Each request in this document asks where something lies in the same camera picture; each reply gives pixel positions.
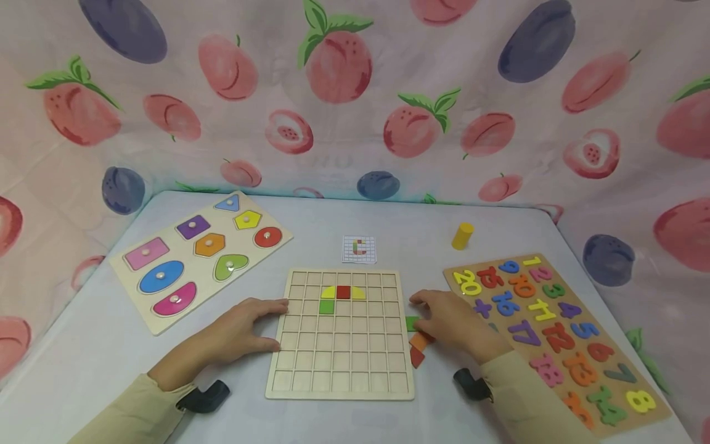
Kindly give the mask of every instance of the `foam number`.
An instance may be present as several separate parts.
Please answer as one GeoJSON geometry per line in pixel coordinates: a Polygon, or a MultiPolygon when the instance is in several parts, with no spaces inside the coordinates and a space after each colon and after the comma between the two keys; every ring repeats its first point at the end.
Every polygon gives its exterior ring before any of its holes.
{"type": "Polygon", "coordinates": [[[618,372],[604,370],[604,376],[606,376],[607,378],[616,379],[617,381],[624,381],[628,382],[629,384],[636,384],[636,376],[631,373],[631,370],[629,370],[626,364],[619,364],[618,368],[618,372]]]}
{"type": "Polygon", "coordinates": [[[535,316],[535,320],[538,322],[542,322],[543,320],[550,320],[550,319],[555,319],[557,315],[555,315],[553,312],[550,311],[549,307],[550,304],[546,303],[542,299],[538,299],[537,303],[534,303],[532,305],[528,305],[528,310],[530,311],[535,311],[535,310],[541,310],[542,314],[535,316]]]}
{"type": "Polygon", "coordinates": [[[562,361],[562,365],[569,370],[572,381],[576,382],[578,386],[589,387],[596,382],[596,370],[582,353],[575,353],[574,357],[562,361]]]}
{"type": "Polygon", "coordinates": [[[638,413],[641,413],[642,415],[645,415],[648,413],[649,410],[653,410],[656,408],[656,401],[653,400],[651,395],[648,394],[648,392],[639,390],[639,391],[627,391],[626,392],[626,401],[628,401],[628,404],[636,410],[638,413]]]}
{"type": "Polygon", "coordinates": [[[493,297],[493,302],[496,303],[496,308],[498,313],[503,316],[512,316],[516,311],[520,311],[520,306],[512,302],[513,294],[510,291],[506,291],[502,295],[497,295],[493,297]]]}
{"type": "Polygon", "coordinates": [[[530,360],[530,366],[537,371],[548,387],[560,385],[564,382],[562,372],[555,365],[555,361],[547,354],[543,353],[541,358],[530,360]]]}
{"type": "Polygon", "coordinates": [[[475,296],[482,292],[483,288],[476,282],[476,275],[471,270],[464,270],[464,274],[454,272],[456,283],[461,286],[461,291],[467,296],[475,296]]]}
{"type": "Polygon", "coordinates": [[[520,266],[518,262],[515,261],[505,261],[503,265],[499,265],[498,269],[505,271],[508,274],[516,274],[520,271],[520,266]]]}
{"type": "Polygon", "coordinates": [[[591,414],[581,406],[579,395],[571,391],[567,394],[567,398],[562,399],[562,402],[589,430],[594,428],[594,420],[591,418],[591,414]]]}
{"type": "Polygon", "coordinates": [[[557,305],[559,306],[559,309],[562,310],[560,312],[560,315],[562,315],[563,318],[574,319],[574,316],[581,315],[581,308],[577,307],[576,305],[564,302],[558,302],[557,305]]]}
{"type": "Polygon", "coordinates": [[[485,270],[481,270],[476,275],[481,278],[481,283],[484,285],[486,288],[495,288],[496,286],[503,286],[505,283],[503,282],[503,278],[498,276],[496,274],[496,269],[493,268],[492,266],[488,267],[485,270]]]}
{"type": "Polygon", "coordinates": [[[476,299],[476,306],[474,307],[474,311],[479,315],[483,316],[484,319],[488,319],[488,317],[490,316],[489,312],[491,310],[493,310],[493,306],[491,304],[487,304],[481,299],[476,299]]]}
{"type": "Polygon", "coordinates": [[[599,413],[601,413],[601,422],[607,426],[616,427],[616,424],[625,420],[628,414],[623,408],[610,403],[609,399],[611,399],[611,391],[606,386],[601,386],[597,393],[586,397],[587,401],[596,404],[599,413]]]}
{"type": "Polygon", "coordinates": [[[537,337],[533,327],[530,325],[527,319],[524,319],[518,325],[511,325],[508,327],[508,332],[513,333],[513,340],[516,342],[521,342],[523,344],[537,345],[538,347],[542,345],[542,341],[537,337]],[[516,335],[517,332],[525,332],[527,336],[516,335]]]}
{"type": "Polygon", "coordinates": [[[571,324],[570,327],[574,334],[582,339],[589,339],[592,335],[599,336],[599,329],[592,323],[571,324]]]}
{"type": "Polygon", "coordinates": [[[558,283],[553,283],[551,288],[547,284],[543,285],[542,292],[550,299],[561,298],[567,293],[564,290],[564,287],[559,285],[558,283]]]}
{"type": "Polygon", "coordinates": [[[560,353],[563,348],[566,350],[574,348],[574,339],[564,331],[564,325],[561,323],[545,328],[542,333],[547,337],[547,342],[555,353],[560,353]]]}
{"type": "Polygon", "coordinates": [[[615,353],[613,348],[598,342],[589,344],[586,351],[589,352],[589,356],[597,362],[606,362],[607,359],[615,353]]]}
{"type": "Polygon", "coordinates": [[[552,279],[552,272],[550,271],[550,269],[544,266],[541,266],[538,269],[531,269],[529,273],[530,276],[535,279],[535,282],[540,282],[541,279],[543,281],[549,281],[550,279],[552,279]]]}
{"type": "Polygon", "coordinates": [[[508,279],[508,283],[513,286],[515,294],[521,298],[532,298],[535,295],[535,286],[528,282],[528,277],[524,274],[508,279]]]}

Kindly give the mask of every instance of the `beige sleeve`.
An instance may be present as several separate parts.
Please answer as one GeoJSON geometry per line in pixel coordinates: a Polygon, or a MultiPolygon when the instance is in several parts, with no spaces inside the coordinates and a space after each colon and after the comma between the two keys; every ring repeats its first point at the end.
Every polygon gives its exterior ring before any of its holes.
{"type": "Polygon", "coordinates": [[[68,444],[163,444],[184,414],[176,403],[194,388],[165,392],[142,374],[68,444]]]}
{"type": "Polygon", "coordinates": [[[515,351],[481,366],[493,409],[518,444],[591,444],[599,440],[515,351]]]}

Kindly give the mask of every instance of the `red square block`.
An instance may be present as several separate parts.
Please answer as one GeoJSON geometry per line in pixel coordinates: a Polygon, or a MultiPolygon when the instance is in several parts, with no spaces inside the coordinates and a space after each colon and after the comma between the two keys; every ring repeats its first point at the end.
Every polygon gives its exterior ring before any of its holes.
{"type": "Polygon", "coordinates": [[[338,285],[335,289],[336,299],[350,299],[350,286],[338,285]]]}

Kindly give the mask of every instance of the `wooden grid board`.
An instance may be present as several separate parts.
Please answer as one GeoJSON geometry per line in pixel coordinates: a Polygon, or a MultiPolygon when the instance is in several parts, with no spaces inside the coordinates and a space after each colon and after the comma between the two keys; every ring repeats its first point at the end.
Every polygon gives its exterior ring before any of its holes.
{"type": "Polygon", "coordinates": [[[541,254],[444,270],[595,436],[668,418],[665,400],[541,254]]]}
{"type": "Polygon", "coordinates": [[[150,331],[159,335],[292,238],[237,191],[109,261],[150,331]]]}
{"type": "Polygon", "coordinates": [[[414,399],[399,273],[292,269],[284,298],[267,398],[414,399]]]}

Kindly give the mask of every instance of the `child's hand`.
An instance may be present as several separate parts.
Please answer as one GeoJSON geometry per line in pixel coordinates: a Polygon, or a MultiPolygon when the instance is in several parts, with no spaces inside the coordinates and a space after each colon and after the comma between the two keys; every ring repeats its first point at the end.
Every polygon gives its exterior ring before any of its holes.
{"type": "Polygon", "coordinates": [[[450,291],[420,290],[409,301],[424,305],[431,314],[429,319],[420,319],[414,324],[417,330],[468,352],[479,364],[513,349],[465,300],[450,291]]]}

